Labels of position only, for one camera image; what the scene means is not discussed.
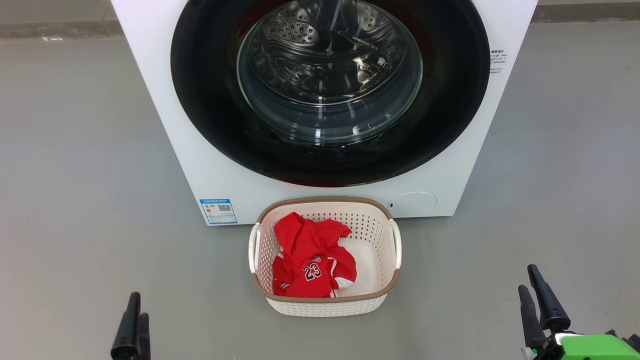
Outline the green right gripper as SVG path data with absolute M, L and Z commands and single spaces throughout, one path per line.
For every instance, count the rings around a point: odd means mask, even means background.
M 537 306 L 526 285 L 519 285 L 519 307 L 525 346 L 524 360 L 638 360 L 640 337 L 633 333 L 618 337 L 614 330 L 599 334 L 564 332 L 570 328 L 570 318 L 537 265 L 527 266 L 530 284 L 535 291 Z M 544 330 L 557 332 L 548 338 Z

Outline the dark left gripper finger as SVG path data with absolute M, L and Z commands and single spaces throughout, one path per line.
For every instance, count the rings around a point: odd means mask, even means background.
M 138 341 L 138 356 L 137 360 L 150 360 L 151 359 L 151 344 L 150 344 L 150 328 L 149 328 L 150 316 L 146 312 L 142 312 L 137 319 L 137 341 Z
M 140 316 L 140 310 L 141 295 L 139 292 L 132 292 L 110 349 L 112 360 L 137 360 L 140 357 L 138 346 L 138 317 Z

